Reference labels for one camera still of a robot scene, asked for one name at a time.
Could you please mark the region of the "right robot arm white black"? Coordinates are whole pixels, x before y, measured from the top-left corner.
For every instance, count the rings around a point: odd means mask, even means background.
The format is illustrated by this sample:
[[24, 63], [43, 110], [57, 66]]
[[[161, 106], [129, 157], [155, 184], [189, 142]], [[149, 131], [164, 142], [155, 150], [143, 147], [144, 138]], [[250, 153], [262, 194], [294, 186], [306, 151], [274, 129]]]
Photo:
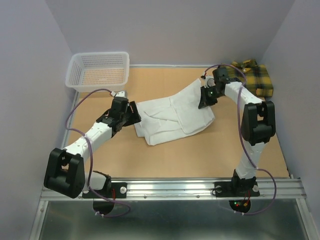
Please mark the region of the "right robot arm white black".
[[205, 84], [200, 88], [198, 108], [213, 106], [222, 96], [233, 100], [237, 105], [238, 133], [243, 149], [231, 180], [216, 181], [213, 194], [220, 198], [258, 197], [256, 172], [263, 149], [276, 133], [275, 105], [255, 96], [239, 78], [230, 77], [226, 64], [215, 64], [212, 69], [211, 76], [206, 72], [201, 76]]

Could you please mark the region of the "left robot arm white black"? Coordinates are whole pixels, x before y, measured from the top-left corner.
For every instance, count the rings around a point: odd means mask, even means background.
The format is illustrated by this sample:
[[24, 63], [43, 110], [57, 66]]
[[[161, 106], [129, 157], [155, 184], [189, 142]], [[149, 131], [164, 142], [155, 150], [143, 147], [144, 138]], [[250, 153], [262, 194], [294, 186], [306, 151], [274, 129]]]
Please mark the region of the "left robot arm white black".
[[125, 97], [114, 97], [110, 109], [104, 112], [78, 140], [63, 149], [54, 148], [50, 152], [44, 187], [72, 199], [76, 198], [88, 184], [85, 161], [123, 127], [140, 121], [135, 101], [129, 101]]

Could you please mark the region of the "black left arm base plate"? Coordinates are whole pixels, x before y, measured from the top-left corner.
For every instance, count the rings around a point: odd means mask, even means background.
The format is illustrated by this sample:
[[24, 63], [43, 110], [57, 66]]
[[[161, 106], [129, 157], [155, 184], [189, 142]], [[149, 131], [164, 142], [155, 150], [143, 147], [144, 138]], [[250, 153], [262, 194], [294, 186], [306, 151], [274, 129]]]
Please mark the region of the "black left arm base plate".
[[95, 192], [109, 199], [125, 199], [127, 197], [127, 186], [126, 182], [111, 182], [108, 186], [104, 186], [101, 190], [95, 190]]

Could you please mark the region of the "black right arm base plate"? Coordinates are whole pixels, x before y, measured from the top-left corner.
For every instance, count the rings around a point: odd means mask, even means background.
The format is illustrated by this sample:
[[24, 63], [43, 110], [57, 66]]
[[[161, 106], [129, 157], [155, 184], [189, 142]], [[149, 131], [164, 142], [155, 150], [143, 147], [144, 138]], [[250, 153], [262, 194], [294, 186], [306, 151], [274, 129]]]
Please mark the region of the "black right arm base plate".
[[218, 198], [259, 197], [260, 191], [254, 191], [257, 183], [234, 183], [231, 181], [216, 181], [213, 183], [213, 194]]

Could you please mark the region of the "white long sleeve shirt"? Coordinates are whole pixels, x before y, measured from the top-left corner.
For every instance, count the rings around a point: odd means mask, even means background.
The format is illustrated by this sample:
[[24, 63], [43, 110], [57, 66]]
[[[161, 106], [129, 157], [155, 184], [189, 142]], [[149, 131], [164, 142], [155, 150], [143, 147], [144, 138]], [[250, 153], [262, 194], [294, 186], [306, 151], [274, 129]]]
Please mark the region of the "white long sleeve shirt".
[[175, 141], [205, 130], [214, 120], [210, 107], [199, 109], [200, 79], [178, 93], [136, 104], [141, 121], [134, 125], [136, 134], [149, 146]]

